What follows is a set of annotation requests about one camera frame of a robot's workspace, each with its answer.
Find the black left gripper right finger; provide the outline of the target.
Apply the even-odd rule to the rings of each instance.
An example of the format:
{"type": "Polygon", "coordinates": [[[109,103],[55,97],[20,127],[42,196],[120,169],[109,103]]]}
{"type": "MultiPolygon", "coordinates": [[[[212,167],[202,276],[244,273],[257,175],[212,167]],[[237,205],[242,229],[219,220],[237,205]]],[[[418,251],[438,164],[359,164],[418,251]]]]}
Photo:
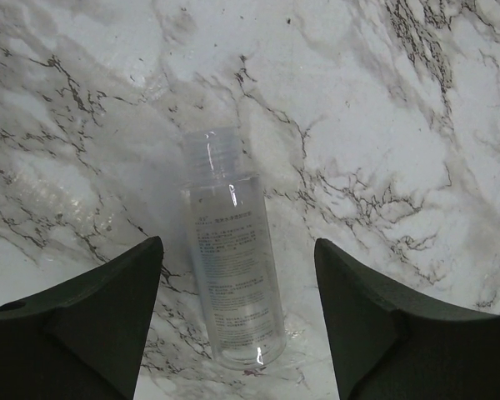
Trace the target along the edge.
{"type": "Polygon", "coordinates": [[[500,315],[429,297],[331,241],[317,286],[342,399],[500,399],[500,315]]]}

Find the clear plastic tube case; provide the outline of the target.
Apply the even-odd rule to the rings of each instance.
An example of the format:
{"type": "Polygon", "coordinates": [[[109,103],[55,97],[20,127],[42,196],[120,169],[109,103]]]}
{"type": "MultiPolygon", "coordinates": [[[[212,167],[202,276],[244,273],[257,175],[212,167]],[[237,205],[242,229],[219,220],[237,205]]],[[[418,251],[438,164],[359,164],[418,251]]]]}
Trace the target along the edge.
{"type": "Polygon", "coordinates": [[[262,368],[286,346],[263,186],[233,128],[182,137],[187,237],[213,358],[262,368]]]}

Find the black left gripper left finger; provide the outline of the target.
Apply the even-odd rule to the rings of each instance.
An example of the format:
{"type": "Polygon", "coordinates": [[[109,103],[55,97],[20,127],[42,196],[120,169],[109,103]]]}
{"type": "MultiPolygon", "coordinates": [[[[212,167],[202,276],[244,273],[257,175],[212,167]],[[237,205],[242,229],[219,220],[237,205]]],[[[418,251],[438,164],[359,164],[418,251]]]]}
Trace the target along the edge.
{"type": "Polygon", "coordinates": [[[150,237],[0,307],[0,399],[132,399],[163,266],[150,237]]]}

